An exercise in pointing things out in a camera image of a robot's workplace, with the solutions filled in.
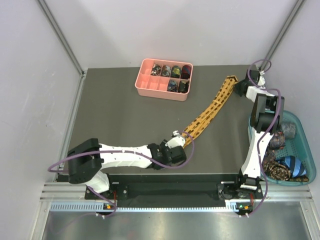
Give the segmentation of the yellow patterned necktie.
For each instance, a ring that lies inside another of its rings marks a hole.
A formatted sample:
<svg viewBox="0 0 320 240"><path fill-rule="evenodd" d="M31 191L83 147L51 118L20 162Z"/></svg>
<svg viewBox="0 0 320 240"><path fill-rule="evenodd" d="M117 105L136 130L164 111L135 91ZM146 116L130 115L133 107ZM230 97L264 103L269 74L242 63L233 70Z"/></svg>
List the yellow patterned necktie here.
<svg viewBox="0 0 320 240"><path fill-rule="evenodd" d="M230 98L234 86L238 82L239 81L235 75L227 76L209 106L184 129L185 132L191 135L193 140L201 135L201 133L219 113Z"/></svg>

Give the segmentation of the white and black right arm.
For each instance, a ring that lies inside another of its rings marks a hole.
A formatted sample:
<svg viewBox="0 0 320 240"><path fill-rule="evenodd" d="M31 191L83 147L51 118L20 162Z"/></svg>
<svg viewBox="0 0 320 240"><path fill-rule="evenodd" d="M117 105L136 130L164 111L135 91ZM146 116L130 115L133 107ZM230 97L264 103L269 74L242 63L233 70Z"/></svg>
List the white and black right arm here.
<svg viewBox="0 0 320 240"><path fill-rule="evenodd" d="M245 79L237 83L234 91L253 102L249 118L251 140L244 164L239 170L233 192L239 198L256 193L260 187L262 160L273 135L283 120L285 98L276 88L267 89L258 70L247 70Z"/></svg>

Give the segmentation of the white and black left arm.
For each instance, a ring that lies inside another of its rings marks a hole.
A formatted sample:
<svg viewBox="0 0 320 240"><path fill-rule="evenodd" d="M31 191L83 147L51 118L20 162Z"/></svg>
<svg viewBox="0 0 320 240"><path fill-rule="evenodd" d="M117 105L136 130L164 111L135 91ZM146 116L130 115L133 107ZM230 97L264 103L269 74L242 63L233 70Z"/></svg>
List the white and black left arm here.
<svg viewBox="0 0 320 240"><path fill-rule="evenodd" d="M117 167L136 167L160 170L182 164L187 160L183 146L186 140L182 135L173 136L160 144L150 143L139 147L118 147L99 143L97 138L90 138L71 149L67 156L79 156L68 161L68 182L86 184L102 198L109 198L114 191L103 169Z"/></svg>

